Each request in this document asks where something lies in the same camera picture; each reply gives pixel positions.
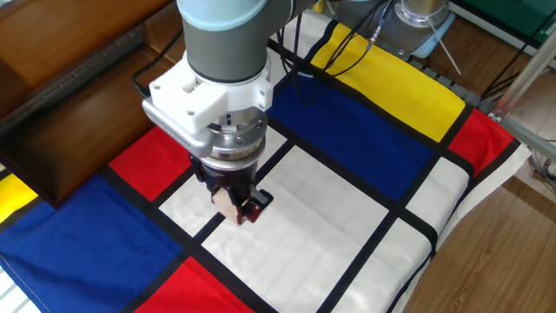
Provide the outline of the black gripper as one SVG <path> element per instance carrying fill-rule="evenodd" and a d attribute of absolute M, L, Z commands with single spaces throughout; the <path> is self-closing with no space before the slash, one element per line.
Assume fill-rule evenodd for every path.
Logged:
<path fill-rule="evenodd" d="M 247 221 L 254 223 L 274 200 L 269 192 L 258 190 L 255 186 L 257 160 L 225 161 L 212 157 L 202 160 L 193 155 L 189 159 L 197 180 L 204 183 L 210 192 L 219 189 L 228 191 L 238 225 Z"/>

